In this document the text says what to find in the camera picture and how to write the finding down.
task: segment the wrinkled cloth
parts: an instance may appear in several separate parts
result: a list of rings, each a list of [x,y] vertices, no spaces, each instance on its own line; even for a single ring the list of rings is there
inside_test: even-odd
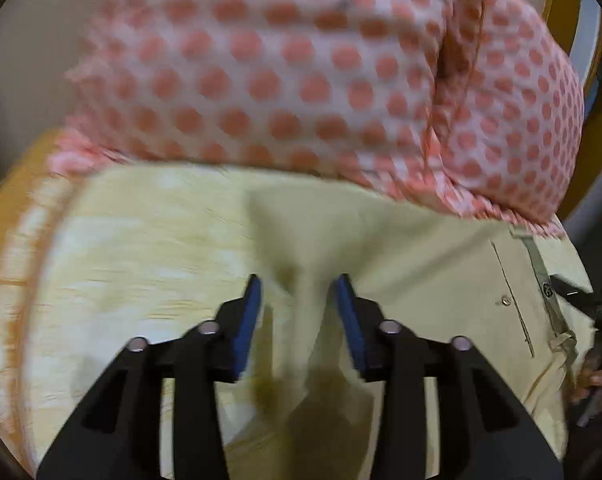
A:
[[[99,146],[562,234],[582,91],[524,0],[105,0],[86,39],[68,77]]]

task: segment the blue gripper pad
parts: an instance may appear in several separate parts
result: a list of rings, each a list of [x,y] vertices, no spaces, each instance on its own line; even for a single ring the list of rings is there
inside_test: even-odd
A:
[[[252,344],[252,335],[257,323],[262,297],[262,284],[257,276],[252,276],[245,290],[243,299],[245,307],[239,325],[239,330],[232,340],[232,353],[234,354],[234,376],[238,378],[248,364],[248,354]]]
[[[366,370],[366,341],[354,312],[354,290],[346,275],[332,284],[332,300],[336,301],[354,368],[363,374]]]

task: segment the pink polka dot cloth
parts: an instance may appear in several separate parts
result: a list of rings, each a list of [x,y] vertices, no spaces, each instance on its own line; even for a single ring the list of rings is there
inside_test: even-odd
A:
[[[582,91],[524,0],[105,0],[86,42],[55,171],[305,171],[562,234]]]

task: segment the beige fabric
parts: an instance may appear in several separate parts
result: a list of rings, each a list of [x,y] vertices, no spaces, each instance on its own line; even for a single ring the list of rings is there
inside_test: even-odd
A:
[[[569,241],[541,250],[550,272],[587,286]],[[49,255],[25,360],[36,460],[129,337],[178,337],[239,295],[250,272],[265,285],[250,364],[238,384],[218,386],[233,480],[368,477],[382,388],[357,378],[325,309],[340,272],[417,335],[469,336],[562,452],[566,356],[550,349],[529,255],[507,224],[309,176],[152,165],[96,176]],[[586,321],[572,328],[588,339]],[[167,442],[162,464],[169,475]]]

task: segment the metal pin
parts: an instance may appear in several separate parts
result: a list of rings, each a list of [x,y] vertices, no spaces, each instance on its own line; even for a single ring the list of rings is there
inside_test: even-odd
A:
[[[472,342],[463,335],[458,335],[452,339],[452,346],[461,352],[472,348]]]
[[[203,335],[212,335],[216,334],[221,329],[221,325],[213,320],[208,320],[201,323],[196,329]]]
[[[145,337],[135,337],[127,343],[127,349],[130,352],[142,352],[148,346],[148,341]]]
[[[384,334],[398,334],[401,331],[401,325],[393,319],[384,319],[379,323],[379,330]]]

